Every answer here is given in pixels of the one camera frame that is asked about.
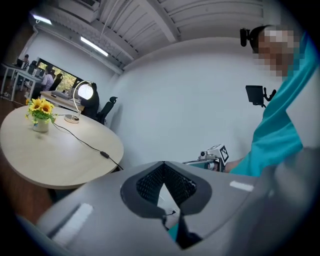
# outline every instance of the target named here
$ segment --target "person in teal shirt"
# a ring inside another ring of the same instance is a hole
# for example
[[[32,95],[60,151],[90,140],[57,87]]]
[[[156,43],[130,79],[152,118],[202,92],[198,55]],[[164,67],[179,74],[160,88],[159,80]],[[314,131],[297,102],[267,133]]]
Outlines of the person in teal shirt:
[[[306,32],[300,42],[294,42],[291,31],[261,26],[251,31],[249,41],[259,59],[283,77],[283,83],[263,112],[251,151],[243,159],[227,163],[225,170],[259,177],[265,167],[277,165],[303,148],[286,109],[318,67],[319,55]]]

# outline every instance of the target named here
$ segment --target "office desk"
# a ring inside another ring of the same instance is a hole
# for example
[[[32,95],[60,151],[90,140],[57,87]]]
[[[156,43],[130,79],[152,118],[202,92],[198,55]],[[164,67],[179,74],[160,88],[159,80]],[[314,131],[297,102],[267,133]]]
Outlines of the office desk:
[[[31,74],[29,74],[25,70],[22,70],[22,69],[17,70],[16,71],[16,77],[15,77],[14,84],[13,84],[12,96],[11,96],[11,101],[12,102],[14,101],[14,98],[15,98],[16,86],[17,86],[17,82],[18,82],[18,77],[19,76],[23,77],[22,86],[24,84],[25,79],[29,79],[30,81],[32,81],[32,86],[31,86],[30,93],[29,93],[29,100],[31,100],[31,96],[32,96],[32,93],[33,93],[33,91],[35,89],[36,83],[41,83],[42,80],[43,80],[42,78],[38,78],[38,77],[32,76]]]
[[[3,81],[2,81],[2,86],[1,86],[1,94],[4,94],[4,88],[5,88],[5,83],[6,83],[6,78],[8,75],[8,71],[12,70],[12,76],[11,76],[11,80],[14,78],[14,73],[15,71],[23,71],[23,69],[21,67],[17,67],[13,64],[8,64],[8,63],[1,63],[1,66],[3,66],[5,68],[5,72],[4,72],[4,77],[3,77]]]
[[[12,169],[25,180],[38,186],[68,190],[112,172],[117,165],[99,152],[77,140],[68,131],[49,123],[45,133],[33,130],[25,119],[28,106],[16,108],[2,122],[0,146]],[[106,152],[119,163],[124,146],[119,137],[106,126],[80,115],[79,123],[65,121],[73,112],[55,107],[55,123],[68,129],[80,140]]]
[[[41,99],[45,98],[49,102],[58,104],[58,105],[60,105],[62,107],[67,108],[68,110],[72,110],[72,111],[77,112],[77,109],[76,109],[75,104],[74,104],[73,101],[61,98],[59,96],[53,97],[51,95],[51,92],[52,91],[42,91],[42,92],[40,92],[41,93]],[[81,114],[81,111],[83,111],[85,109],[85,107],[80,105],[80,104],[78,104],[78,103],[76,103],[76,105],[77,105],[77,107],[79,109],[79,113]]]

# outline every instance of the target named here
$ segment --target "floor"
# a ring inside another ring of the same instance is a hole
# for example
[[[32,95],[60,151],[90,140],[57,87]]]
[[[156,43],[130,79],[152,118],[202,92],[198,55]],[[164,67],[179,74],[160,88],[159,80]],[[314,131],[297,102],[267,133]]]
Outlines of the floor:
[[[10,91],[10,78],[6,79],[4,92]],[[17,91],[14,100],[24,104],[25,92]],[[5,99],[0,99],[0,125],[5,117],[20,104]],[[53,204],[46,188],[34,185],[18,174],[9,166],[6,158],[0,153],[0,184],[5,192],[13,211],[25,217],[32,223],[36,223],[39,217]]]

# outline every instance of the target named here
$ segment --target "ceiling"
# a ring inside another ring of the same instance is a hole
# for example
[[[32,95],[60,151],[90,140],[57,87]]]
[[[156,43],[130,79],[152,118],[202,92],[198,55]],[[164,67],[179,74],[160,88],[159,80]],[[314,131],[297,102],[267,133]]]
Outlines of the ceiling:
[[[101,61],[122,70],[177,42],[237,38],[240,28],[264,23],[266,7],[262,0],[47,0],[32,12],[52,22],[37,23],[39,29],[95,51],[81,43],[83,36],[109,53]]]

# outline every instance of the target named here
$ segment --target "round wooden table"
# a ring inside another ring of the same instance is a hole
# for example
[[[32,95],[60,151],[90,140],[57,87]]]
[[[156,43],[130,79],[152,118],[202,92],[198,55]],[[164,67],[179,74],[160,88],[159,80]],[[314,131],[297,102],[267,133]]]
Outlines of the round wooden table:
[[[33,131],[32,122],[25,119],[27,109],[28,106],[23,106],[12,111],[0,129],[2,152],[12,169],[24,179],[48,189],[74,189],[117,167],[111,159],[51,122],[48,132]],[[113,131],[84,115],[80,115],[79,123],[69,123],[63,115],[75,112],[64,108],[55,107],[53,112],[60,115],[55,121],[57,125],[120,162],[124,146]]]

